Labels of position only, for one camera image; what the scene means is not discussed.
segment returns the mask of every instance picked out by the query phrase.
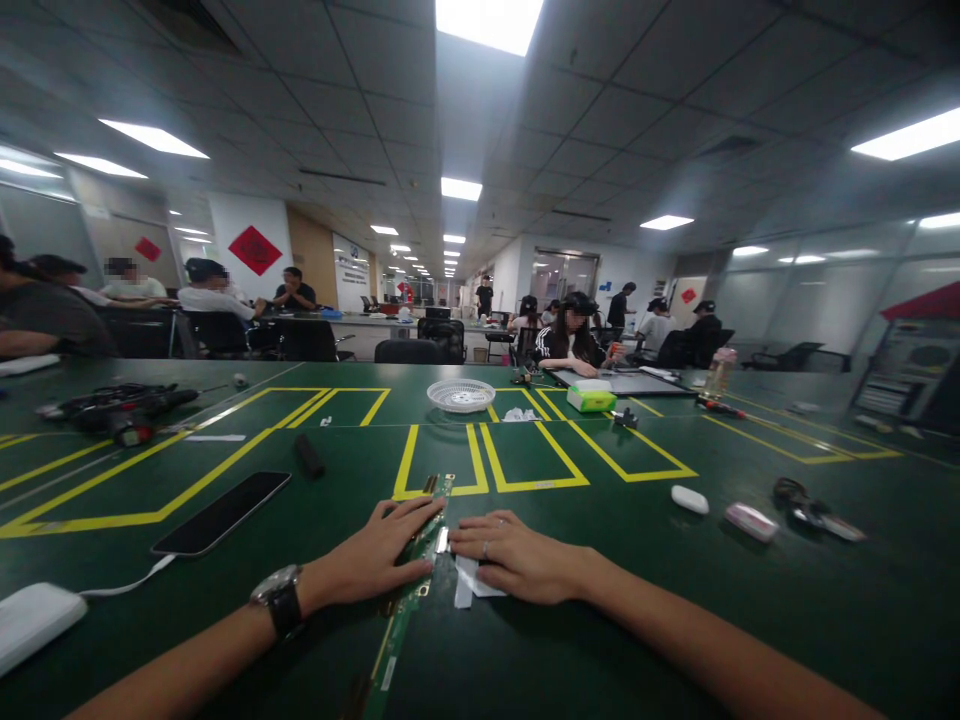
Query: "hand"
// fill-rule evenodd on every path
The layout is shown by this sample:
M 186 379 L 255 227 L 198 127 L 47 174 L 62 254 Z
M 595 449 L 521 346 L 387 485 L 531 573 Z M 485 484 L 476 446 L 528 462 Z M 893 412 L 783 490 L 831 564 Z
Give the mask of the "hand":
M 583 360 L 571 360 L 570 369 L 573 370 L 580 377 L 596 377 L 597 369 L 588 362 Z
M 556 605 L 583 597 L 583 587 L 595 553 L 534 532 L 509 510 L 464 518 L 450 533 L 450 550 L 487 560 L 477 577 L 491 587 L 538 605 Z
M 429 575 L 433 565 L 412 560 L 394 565 L 410 538 L 447 504 L 429 496 L 398 505 L 382 500 L 370 520 L 328 554 L 304 566 L 300 577 L 300 606 L 306 617 L 325 605 L 352 603 L 375 597 Z

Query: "red canopy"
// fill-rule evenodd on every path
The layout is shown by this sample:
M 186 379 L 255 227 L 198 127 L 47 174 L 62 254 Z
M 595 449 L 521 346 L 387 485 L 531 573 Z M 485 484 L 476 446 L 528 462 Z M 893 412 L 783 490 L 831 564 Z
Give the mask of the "red canopy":
M 955 318 L 960 319 L 960 282 L 944 285 L 926 295 L 920 295 L 899 305 L 881 310 L 888 322 L 897 318 Z

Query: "wristwatch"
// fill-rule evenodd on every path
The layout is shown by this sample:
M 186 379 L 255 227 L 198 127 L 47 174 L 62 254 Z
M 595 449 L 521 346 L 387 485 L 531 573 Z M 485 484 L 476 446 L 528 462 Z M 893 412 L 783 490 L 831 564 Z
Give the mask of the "wristwatch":
M 266 578 L 250 593 L 251 605 L 263 605 L 270 610 L 277 638 L 286 640 L 303 626 L 300 617 L 300 601 L 297 599 L 297 582 L 303 568 L 287 565 Z

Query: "circuit board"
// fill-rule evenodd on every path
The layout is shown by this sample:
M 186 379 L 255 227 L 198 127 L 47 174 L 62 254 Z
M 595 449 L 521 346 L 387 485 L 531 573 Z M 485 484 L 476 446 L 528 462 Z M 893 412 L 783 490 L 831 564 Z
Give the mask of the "circuit board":
M 424 494 L 432 494 L 434 499 L 450 497 L 453 489 L 454 475 L 431 475 L 424 487 Z M 406 557 L 406 561 L 417 558 L 426 558 L 430 562 L 436 561 L 437 542 L 440 531 L 445 526 L 444 512 L 437 513 L 413 539 L 413 546 Z M 370 674 L 369 685 L 365 688 L 365 703 L 363 703 L 363 720 L 380 720 L 387 707 L 390 694 L 390 684 L 393 671 L 400 657 L 404 636 L 410 623 L 411 614 L 420 608 L 420 600 L 430 592 L 430 577 L 404 587 L 399 595 L 391 601 L 390 620 L 380 645 L 380 653 Z

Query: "green workbench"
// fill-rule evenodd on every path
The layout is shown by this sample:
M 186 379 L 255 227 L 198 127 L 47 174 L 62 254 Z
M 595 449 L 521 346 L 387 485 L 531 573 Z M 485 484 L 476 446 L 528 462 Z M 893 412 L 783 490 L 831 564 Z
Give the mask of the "green workbench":
M 118 382 L 202 389 L 246 374 L 171 413 L 195 432 L 120 450 L 41 420 L 34 409 Z M 498 390 L 492 411 L 451 416 L 427 387 L 471 377 Z M 251 472 L 291 483 L 208 555 L 179 559 L 143 587 L 91 603 L 69 632 L 0 679 L 0 717 L 61 717 L 150 658 L 243 603 L 290 562 L 328 551 L 385 497 L 415 495 L 430 473 L 456 474 L 448 521 L 496 508 L 589 544 L 714 611 L 893 717 L 946 715 L 960 668 L 960 536 L 955 455 L 933 440 L 876 435 L 845 415 L 843 376 L 742 373 L 730 402 L 760 420 L 705 415 L 690 398 L 621 401 L 637 432 L 581 416 L 563 392 L 510 385 L 504 368 L 360 363 L 72 360 L 0 380 L 0 597 L 48 581 L 79 591 L 125 585 L 149 548 Z M 823 411 L 795 418 L 793 400 Z M 502 423 L 533 407 L 543 423 Z M 324 417 L 329 427 L 321 427 Z M 305 432 L 327 465 L 306 479 Z M 780 476 L 807 485 L 867 533 L 861 544 L 784 526 L 764 546 L 729 526 L 743 501 L 771 517 Z M 674 505 L 702 492 L 711 513 Z M 511 598 L 455 610 L 453 559 L 438 562 L 413 617 L 388 717 L 704 717 L 722 709 L 589 608 Z M 369 675 L 386 620 L 378 603 L 330 608 L 273 650 L 206 717 L 335 718 Z

